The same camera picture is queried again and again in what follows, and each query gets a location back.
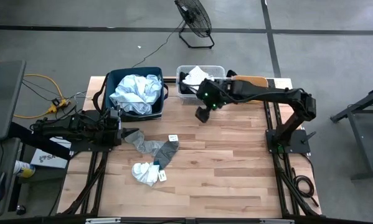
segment can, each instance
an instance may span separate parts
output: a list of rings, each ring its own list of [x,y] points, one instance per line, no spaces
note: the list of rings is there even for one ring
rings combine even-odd
[[[14,164],[13,174],[18,177],[29,178],[35,173],[34,165],[22,161],[16,161]]]

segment basket handle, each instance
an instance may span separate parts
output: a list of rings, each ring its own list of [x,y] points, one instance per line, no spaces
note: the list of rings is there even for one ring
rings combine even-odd
[[[164,88],[167,90],[167,93],[164,95],[164,100],[166,100],[166,98],[168,98],[168,86],[167,84],[164,83]]]
[[[104,102],[105,102],[105,99],[103,99],[103,103],[102,103],[102,109],[99,108],[99,103],[98,103],[98,98],[99,96],[102,94],[103,92],[103,89],[105,88],[106,86],[106,82],[107,82],[107,77],[109,76],[109,73],[107,73],[106,77],[105,77],[105,80],[103,81],[103,84],[102,84],[102,87],[100,88],[100,90],[98,92],[96,92],[92,98],[92,102],[93,102],[93,105],[95,107],[95,109],[100,113],[102,114],[102,109],[103,109],[103,105],[104,105]]]

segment wooden table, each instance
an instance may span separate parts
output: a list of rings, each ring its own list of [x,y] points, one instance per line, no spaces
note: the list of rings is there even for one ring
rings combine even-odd
[[[103,79],[91,77],[87,97],[100,89]],[[291,81],[277,78],[275,85],[291,88]],[[94,110],[92,101],[86,100],[83,108]],[[211,112],[206,124],[194,116],[196,108],[182,105],[171,85],[161,119],[123,123],[126,128],[140,128],[146,140],[167,141],[169,134],[177,134],[180,148],[166,167],[168,180],[153,187],[131,175],[133,164],[152,162],[152,156],[140,154],[128,143],[114,148],[109,153],[99,216],[281,217],[273,161],[264,135],[267,123],[263,103],[227,105]],[[293,112],[288,105],[280,105],[280,111],[283,121]],[[82,152],[70,161],[58,212],[68,208],[83,189],[90,157],[90,152]],[[290,161],[297,175],[314,181],[304,157],[291,154]],[[290,194],[288,190],[285,193],[291,211]],[[93,189],[90,207],[94,194]],[[310,199],[306,201],[321,213]]]

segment gray floor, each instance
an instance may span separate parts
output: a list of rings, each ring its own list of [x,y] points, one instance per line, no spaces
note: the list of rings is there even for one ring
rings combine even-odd
[[[215,28],[265,28],[259,0],[202,0]],[[274,29],[373,30],[373,0],[267,0]],[[62,26],[175,28],[181,21],[170,0],[0,0],[0,23]],[[89,77],[130,67],[165,41],[165,32],[35,32],[0,30],[0,60],[26,60],[27,73],[55,79],[64,95],[85,91]],[[194,34],[187,38],[200,43]],[[266,34],[214,33],[212,50],[188,49],[176,35],[144,65],[174,76],[180,65],[221,65],[240,74],[274,77]],[[373,89],[373,35],[275,35],[281,75],[317,99],[318,117],[304,124],[310,140],[321,209],[328,217],[373,222],[373,179],[364,172],[346,120],[329,117]],[[38,78],[33,82],[54,90]],[[41,92],[47,97],[52,94]],[[48,102],[22,88],[16,113],[43,113]],[[17,119],[24,126],[33,120]],[[373,122],[361,118],[362,126]],[[31,187],[27,216],[46,215],[60,181]]]

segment gray sock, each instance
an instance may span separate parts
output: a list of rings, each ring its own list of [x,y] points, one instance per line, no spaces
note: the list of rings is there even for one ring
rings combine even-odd
[[[166,141],[154,157],[154,165],[160,165],[160,170],[166,168],[178,149],[178,141]]]
[[[145,141],[144,134],[141,131],[130,134],[124,140],[133,144],[138,152],[143,154],[151,153],[153,156],[164,146],[163,141]]]

